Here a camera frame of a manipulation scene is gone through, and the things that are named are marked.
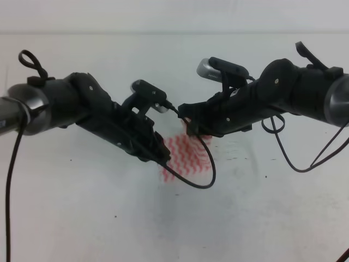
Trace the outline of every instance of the white wall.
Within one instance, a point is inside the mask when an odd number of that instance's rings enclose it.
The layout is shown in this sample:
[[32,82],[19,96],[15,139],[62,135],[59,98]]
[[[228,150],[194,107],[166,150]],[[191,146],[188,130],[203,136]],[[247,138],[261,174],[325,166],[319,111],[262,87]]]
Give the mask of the white wall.
[[346,0],[2,0],[0,32],[348,31]]
[[[9,68],[7,86],[32,75],[17,61],[26,48],[57,78],[90,72],[119,103],[134,80],[145,79],[179,105],[220,89],[196,75],[202,58],[241,64],[257,78],[277,58],[305,66],[294,48],[299,40],[325,64],[348,71],[347,35],[17,35],[0,37],[0,73],[4,82]],[[180,132],[174,114],[149,116],[163,136]],[[299,167],[337,130],[305,117],[286,115],[286,121],[281,138]],[[3,189],[15,137],[0,138]],[[296,174],[260,124],[214,144],[217,182],[197,190],[161,183],[154,163],[141,163],[77,126],[24,137],[12,186],[13,261],[325,262],[349,246],[349,150]]]

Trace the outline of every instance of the red and white striped cloth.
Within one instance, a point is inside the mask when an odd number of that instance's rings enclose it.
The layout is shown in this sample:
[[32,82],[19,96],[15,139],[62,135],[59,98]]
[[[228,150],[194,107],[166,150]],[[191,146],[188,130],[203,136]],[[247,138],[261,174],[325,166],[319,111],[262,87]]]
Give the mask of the red and white striped cloth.
[[[201,136],[209,148],[212,136]],[[211,162],[205,148],[195,137],[186,133],[164,139],[165,145],[171,151],[171,160],[167,165],[183,177],[207,172],[212,169]],[[160,167],[160,176],[166,182],[174,181],[175,176]]]

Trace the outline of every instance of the white backdrop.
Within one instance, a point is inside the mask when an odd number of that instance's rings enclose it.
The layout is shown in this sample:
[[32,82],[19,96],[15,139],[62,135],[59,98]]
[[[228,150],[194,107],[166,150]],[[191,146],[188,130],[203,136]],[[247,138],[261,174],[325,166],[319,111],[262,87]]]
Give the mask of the white backdrop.
[[0,33],[348,31],[346,0],[1,0]]
[[[0,37],[0,73],[5,85],[8,68],[7,87],[34,74],[17,61],[25,48],[57,78],[90,72],[119,103],[133,81],[145,79],[180,105],[220,89],[196,75],[202,58],[241,64],[257,78],[274,59],[305,66],[294,47],[299,40],[325,64],[348,71],[347,35],[15,35]],[[170,112],[148,116],[163,136],[180,131]],[[281,139],[301,168],[337,130],[285,118]],[[260,124],[253,128],[214,139],[218,175],[209,190],[163,184],[154,163],[77,126],[24,137],[12,186],[13,261],[335,261],[349,246],[349,150],[297,174],[275,137]],[[5,175],[15,137],[0,138],[2,259]]]

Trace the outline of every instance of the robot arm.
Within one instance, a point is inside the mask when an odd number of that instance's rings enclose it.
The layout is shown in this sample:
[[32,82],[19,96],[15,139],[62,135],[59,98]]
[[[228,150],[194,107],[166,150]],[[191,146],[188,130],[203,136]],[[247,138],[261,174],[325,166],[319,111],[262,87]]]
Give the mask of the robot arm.
[[[25,61],[23,54],[34,63]],[[138,80],[131,87],[133,94],[120,105],[112,101],[90,74],[49,78],[38,60],[26,50],[20,53],[20,61],[36,69],[40,77],[29,77],[27,83],[12,86],[8,96],[0,98],[0,134],[17,130],[23,117],[27,119],[24,135],[76,123],[141,161],[166,164],[170,159],[163,138],[153,130],[154,122],[146,116],[150,107],[163,112],[161,105],[169,104],[162,90]]]
[[349,76],[342,68],[327,68],[301,42],[296,47],[312,64],[299,68],[287,59],[276,60],[249,84],[253,78],[245,68],[204,59],[198,74],[222,82],[223,91],[206,102],[181,105],[180,117],[192,119],[200,134],[217,137],[249,131],[251,124],[285,112],[343,126],[349,119]]

